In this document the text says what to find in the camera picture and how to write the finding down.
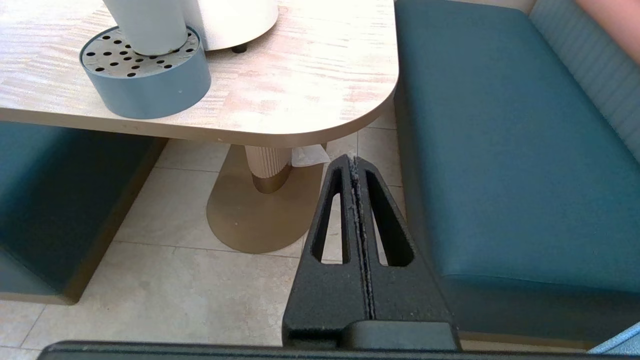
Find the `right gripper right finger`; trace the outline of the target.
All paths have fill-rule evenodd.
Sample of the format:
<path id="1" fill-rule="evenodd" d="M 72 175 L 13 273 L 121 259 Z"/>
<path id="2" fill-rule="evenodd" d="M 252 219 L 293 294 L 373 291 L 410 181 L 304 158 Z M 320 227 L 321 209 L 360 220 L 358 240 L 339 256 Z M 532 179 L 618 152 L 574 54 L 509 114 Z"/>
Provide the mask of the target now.
<path id="1" fill-rule="evenodd" d="M 354 179 L 368 318 L 452 324 L 434 274 L 377 167 L 356 157 Z"/>

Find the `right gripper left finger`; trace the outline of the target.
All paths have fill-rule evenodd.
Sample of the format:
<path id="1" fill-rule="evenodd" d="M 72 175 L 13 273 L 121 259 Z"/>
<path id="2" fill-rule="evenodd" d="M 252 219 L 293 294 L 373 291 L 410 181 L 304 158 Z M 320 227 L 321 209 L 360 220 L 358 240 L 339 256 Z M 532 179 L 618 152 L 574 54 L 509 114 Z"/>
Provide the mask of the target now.
<path id="1" fill-rule="evenodd" d="M 354 158 L 341 155 L 327 167 L 292 289 L 282 318 L 285 347 L 338 347 L 343 329 L 370 315 L 362 271 Z M 334 196 L 341 212 L 341 264 L 323 263 Z"/>

